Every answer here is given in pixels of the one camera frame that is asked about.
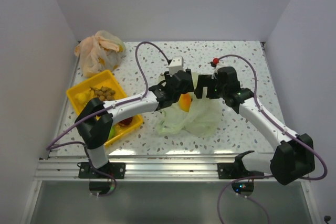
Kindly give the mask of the orange yellow mango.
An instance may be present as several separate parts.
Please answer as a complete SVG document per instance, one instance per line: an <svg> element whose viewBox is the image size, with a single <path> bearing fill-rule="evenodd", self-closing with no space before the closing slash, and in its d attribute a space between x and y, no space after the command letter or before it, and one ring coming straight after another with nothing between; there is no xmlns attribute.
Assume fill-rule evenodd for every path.
<svg viewBox="0 0 336 224"><path fill-rule="evenodd" d="M184 112L189 112L191 104L192 104L191 95L189 93L181 94L179 101L178 101L178 105L180 109Z"/></svg>

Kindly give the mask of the green knotted plastic bag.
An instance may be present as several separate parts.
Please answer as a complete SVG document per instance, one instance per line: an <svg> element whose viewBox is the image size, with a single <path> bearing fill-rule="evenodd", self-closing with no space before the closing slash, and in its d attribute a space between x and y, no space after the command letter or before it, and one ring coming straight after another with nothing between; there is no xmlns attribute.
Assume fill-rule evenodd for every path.
<svg viewBox="0 0 336 224"><path fill-rule="evenodd" d="M208 137L215 133L222 120L221 102L189 94L192 97L189 112L182 111L178 102L160 111L162 118L156 125L159 134L176 135L186 131L197 137Z"/></svg>

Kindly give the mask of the dark red apple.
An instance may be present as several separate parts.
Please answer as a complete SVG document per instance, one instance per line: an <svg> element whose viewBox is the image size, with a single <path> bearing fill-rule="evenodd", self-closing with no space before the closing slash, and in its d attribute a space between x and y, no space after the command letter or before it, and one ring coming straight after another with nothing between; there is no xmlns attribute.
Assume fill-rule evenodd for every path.
<svg viewBox="0 0 336 224"><path fill-rule="evenodd" d="M133 121L133 117L130 117L130 118L120 121L118 125L120 127L128 127L129 125L131 125L132 121Z"/></svg>

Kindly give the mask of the bunch of longan fruit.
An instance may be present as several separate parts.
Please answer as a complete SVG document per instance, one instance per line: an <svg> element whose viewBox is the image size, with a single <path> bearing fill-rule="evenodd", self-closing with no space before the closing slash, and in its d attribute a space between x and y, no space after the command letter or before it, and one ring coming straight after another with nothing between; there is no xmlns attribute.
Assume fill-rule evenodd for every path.
<svg viewBox="0 0 336 224"><path fill-rule="evenodd" d="M113 101L115 91L112 88L102 86L100 89L91 87L90 91L93 92L93 97L98 98L100 101Z"/></svg>

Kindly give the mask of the green apple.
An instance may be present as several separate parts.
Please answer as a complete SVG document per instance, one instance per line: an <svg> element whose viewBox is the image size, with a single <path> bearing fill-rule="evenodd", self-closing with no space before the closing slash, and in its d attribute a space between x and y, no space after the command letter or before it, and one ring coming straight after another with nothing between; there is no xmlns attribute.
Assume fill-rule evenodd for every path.
<svg viewBox="0 0 336 224"><path fill-rule="evenodd" d="M110 133L109 133L108 139L114 138L115 134L116 134L116 129L115 129L115 127L113 126L113 127L110 129Z"/></svg>

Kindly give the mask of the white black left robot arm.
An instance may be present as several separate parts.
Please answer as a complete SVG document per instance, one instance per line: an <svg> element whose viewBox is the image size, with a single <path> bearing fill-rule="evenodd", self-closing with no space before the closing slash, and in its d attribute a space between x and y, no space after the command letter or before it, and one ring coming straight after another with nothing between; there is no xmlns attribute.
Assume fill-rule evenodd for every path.
<svg viewBox="0 0 336 224"><path fill-rule="evenodd" d="M74 124L85 142L92 174L104 178L109 172L104 144L115 124L138 114L165 109L176 103L181 94L193 91L192 72L186 69L173 75L166 72L159 84L131 97L105 103L92 99Z"/></svg>

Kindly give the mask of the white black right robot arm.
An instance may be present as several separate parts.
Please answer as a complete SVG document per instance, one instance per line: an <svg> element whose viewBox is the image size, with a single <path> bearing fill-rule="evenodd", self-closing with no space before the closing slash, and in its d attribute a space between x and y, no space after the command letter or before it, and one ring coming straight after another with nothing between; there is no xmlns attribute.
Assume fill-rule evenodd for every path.
<svg viewBox="0 0 336 224"><path fill-rule="evenodd" d="M259 103L249 88L242 88L233 67L220 67L213 74L198 76L197 98L223 99L228 107L247 119L269 142L274 154L246 151L222 169L230 178L273 177L282 185L314 171L313 140L286 127Z"/></svg>

